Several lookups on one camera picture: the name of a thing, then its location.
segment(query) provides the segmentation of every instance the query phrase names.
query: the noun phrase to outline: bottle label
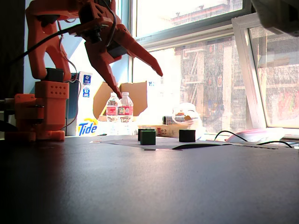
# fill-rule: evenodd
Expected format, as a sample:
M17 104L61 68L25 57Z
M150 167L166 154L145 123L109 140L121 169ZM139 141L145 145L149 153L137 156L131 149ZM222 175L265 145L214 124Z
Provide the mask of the bottle label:
M133 107L121 106L119 109L119 115L133 115Z
M106 115L118 115L117 106L108 106L106 110Z

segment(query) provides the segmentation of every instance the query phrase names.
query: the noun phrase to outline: white plastic bag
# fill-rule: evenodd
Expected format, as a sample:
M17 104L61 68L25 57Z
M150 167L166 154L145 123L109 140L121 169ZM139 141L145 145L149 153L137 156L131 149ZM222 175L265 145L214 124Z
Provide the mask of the white plastic bag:
M175 116L184 115L185 121L178 122L175 120ZM195 138L201 139L206 132L206 129L202 126L202 121L199 114L196 112L196 107L191 103L182 103L173 108L172 111L173 121L182 126L188 125L188 129L195 130Z

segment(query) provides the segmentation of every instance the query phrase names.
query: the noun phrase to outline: green cube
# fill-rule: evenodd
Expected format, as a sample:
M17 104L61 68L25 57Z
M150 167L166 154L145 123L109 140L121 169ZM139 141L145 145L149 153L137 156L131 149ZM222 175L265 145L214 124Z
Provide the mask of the green cube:
M156 132L155 131L140 131L140 144L141 145L155 145Z

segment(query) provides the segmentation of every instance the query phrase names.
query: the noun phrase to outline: tide logo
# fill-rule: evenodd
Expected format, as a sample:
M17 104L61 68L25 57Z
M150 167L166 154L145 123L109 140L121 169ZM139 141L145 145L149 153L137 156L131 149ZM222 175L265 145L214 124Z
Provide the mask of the tide logo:
M95 133L97 128L98 128L98 121L96 119L86 118L84 119L84 122L78 125L79 136Z

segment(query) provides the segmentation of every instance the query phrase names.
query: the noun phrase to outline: glass pane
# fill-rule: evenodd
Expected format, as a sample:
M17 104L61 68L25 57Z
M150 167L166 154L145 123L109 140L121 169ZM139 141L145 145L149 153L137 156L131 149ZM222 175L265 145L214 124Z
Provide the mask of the glass pane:
M243 0L137 0L137 36L240 10Z
M250 29L268 126L299 128L299 38Z
M162 78L138 59L133 67L134 82L154 83L148 89L148 107L166 113L177 104L192 103L208 132L245 130L246 93L234 37L151 54L162 68Z

